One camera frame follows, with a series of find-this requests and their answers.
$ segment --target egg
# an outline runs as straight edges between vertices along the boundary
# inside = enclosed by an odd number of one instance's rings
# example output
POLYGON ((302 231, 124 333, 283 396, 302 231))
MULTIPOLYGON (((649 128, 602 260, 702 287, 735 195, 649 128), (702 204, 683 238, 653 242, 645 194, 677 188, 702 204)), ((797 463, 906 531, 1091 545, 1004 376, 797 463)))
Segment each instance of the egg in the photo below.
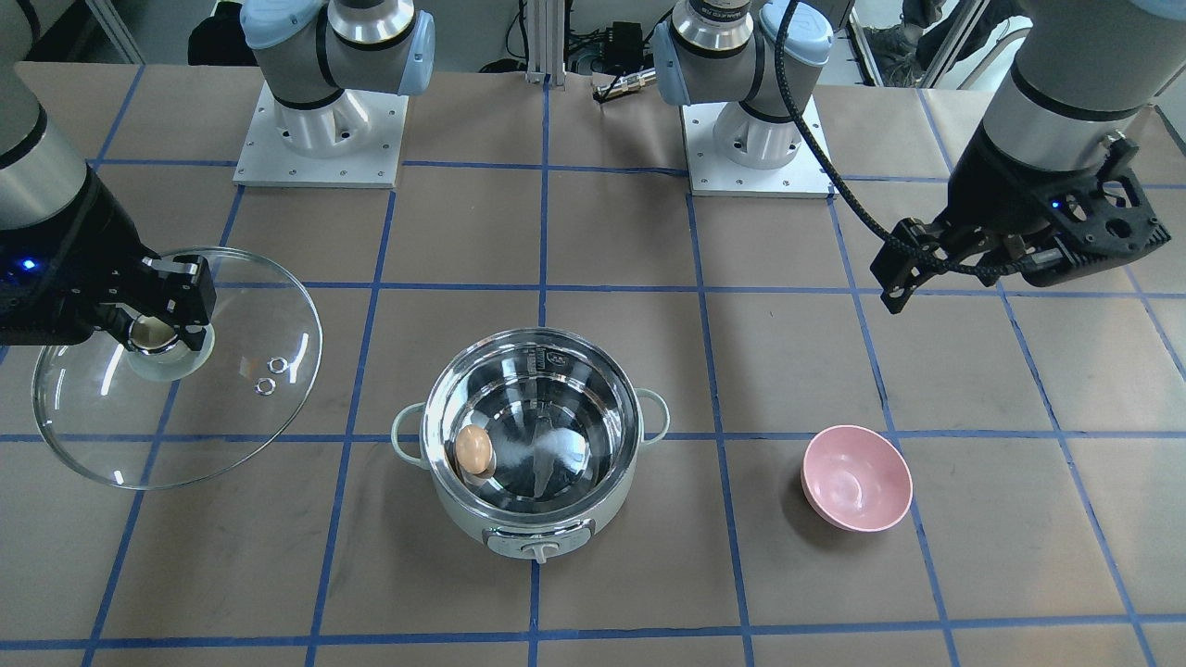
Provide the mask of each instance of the egg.
POLYGON ((453 440, 453 457, 470 475, 486 476, 493 472, 495 446, 490 433, 482 426, 471 424, 453 440))

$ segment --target shoe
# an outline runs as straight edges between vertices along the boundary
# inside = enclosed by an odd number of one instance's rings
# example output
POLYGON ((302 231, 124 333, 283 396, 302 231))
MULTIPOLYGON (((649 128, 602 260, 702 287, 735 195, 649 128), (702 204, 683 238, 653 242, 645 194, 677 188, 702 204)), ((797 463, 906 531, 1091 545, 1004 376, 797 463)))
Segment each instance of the shoe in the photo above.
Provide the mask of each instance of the shoe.
POLYGON ((898 58, 888 66, 880 66, 879 63, 878 69, 881 70, 881 83, 892 88, 918 88, 926 76, 926 70, 918 64, 914 53, 898 58))
POLYGON ((888 63, 910 56, 914 52, 912 44, 903 33, 901 24, 891 27, 865 27, 865 40, 869 43, 869 50, 878 61, 878 66, 884 68, 888 63))

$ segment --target pot control knob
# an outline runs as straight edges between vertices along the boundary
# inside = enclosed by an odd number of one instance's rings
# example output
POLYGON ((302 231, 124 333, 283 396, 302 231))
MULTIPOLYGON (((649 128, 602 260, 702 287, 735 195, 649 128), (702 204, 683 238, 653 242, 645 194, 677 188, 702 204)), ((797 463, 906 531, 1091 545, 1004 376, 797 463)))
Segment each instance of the pot control knob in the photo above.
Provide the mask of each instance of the pot control knob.
POLYGON ((543 565, 549 558, 560 555, 560 545, 556 542, 535 542, 523 547, 523 553, 530 553, 536 563, 543 565))

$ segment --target bowl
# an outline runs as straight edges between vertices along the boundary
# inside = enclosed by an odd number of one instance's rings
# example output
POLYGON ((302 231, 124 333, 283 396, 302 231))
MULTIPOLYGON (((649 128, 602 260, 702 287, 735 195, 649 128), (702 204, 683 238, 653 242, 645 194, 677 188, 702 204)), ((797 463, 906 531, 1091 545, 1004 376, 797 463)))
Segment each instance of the bowl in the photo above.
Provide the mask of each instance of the bowl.
POLYGON ((890 440, 861 426, 833 426, 811 438, 802 478, 820 516, 857 533, 893 527, 914 497, 906 460, 890 440))

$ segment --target black cable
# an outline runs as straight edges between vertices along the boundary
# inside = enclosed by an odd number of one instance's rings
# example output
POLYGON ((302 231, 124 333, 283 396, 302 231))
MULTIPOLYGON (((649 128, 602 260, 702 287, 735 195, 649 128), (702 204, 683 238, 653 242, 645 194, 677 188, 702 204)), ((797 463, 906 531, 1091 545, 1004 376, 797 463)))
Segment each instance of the black cable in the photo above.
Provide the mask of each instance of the black cable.
POLYGON ((593 93, 593 100, 595 100, 598 104, 605 104, 606 102, 608 102, 610 93, 613 93, 613 87, 618 85, 619 81, 621 81, 620 74, 613 77, 613 82, 610 83, 610 88, 606 88, 605 93, 602 93, 600 97, 597 96, 597 93, 593 93))
POLYGON ((869 211, 865 210, 865 207, 862 207, 856 199, 856 195, 854 195, 848 188, 848 184, 844 183, 840 172, 837 172, 836 167, 831 164, 831 160, 829 160, 828 155, 823 153, 823 148, 820 147, 820 142, 816 141, 815 135, 811 134, 811 128, 809 128, 806 121, 803 120, 803 114, 799 112, 795 100, 791 99, 791 90, 786 84, 783 44, 786 42, 786 34, 791 26, 791 17, 795 14, 795 7, 798 4, 798 0, 791 0, 786 5, 786 12, 783 13, 783 21, 778 26, 778 37, 774 38, 774 76, 778 78, 778 93, 783 96, 783 103, 786 104, 786 112, 791 115, 791 120, 795 121, 795 126, 799 129, 799 134, 803 135, 803 140, 806 142, 808 147, 811 148, 811 153, 820 161, 820 166, 823 167, 824 173, 827 173, 828 178, 830 178, 836 185, 836 190, 840 192, 841 197, 843 197, 848 208, 853 209, 853 212, 856 214, 856 217, 860 218, 865 227, 868 227, 869 230, 876 234, 878 237, 886 244, 900 254, 918 260, 918 263, 927 268, 950 271, 952 273, 975 275, 977 278, 1000 278, 1002 275, 1020 273, 1028 267, 1031 263, 1028 256, 995 266, 970 266, 949 260, 940 260, 930 253, 906 244, 890 231, 886 231, 884 227, 878 224, 878 221, 873 218, 869 211))

